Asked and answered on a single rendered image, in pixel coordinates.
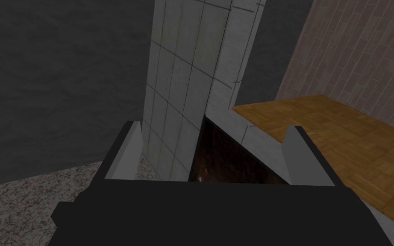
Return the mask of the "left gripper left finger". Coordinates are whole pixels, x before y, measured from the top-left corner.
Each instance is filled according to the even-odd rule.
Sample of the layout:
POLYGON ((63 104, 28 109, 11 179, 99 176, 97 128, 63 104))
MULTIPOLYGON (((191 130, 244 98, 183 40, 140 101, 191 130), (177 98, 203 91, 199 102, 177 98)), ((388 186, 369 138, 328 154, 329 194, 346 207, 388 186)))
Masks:
POLYGON ((95 174, 96 180, 134 180, 142 154, 140 121, 127 121, 95 174))

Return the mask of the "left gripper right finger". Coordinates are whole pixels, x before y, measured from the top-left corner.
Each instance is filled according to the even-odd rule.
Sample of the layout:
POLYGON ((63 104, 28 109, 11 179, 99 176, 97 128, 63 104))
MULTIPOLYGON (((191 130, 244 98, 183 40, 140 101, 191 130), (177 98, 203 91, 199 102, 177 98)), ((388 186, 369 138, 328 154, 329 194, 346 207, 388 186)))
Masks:
POLYGON ((288 126, 282 154, 291 185, 344 186, 301 126, 288 126))

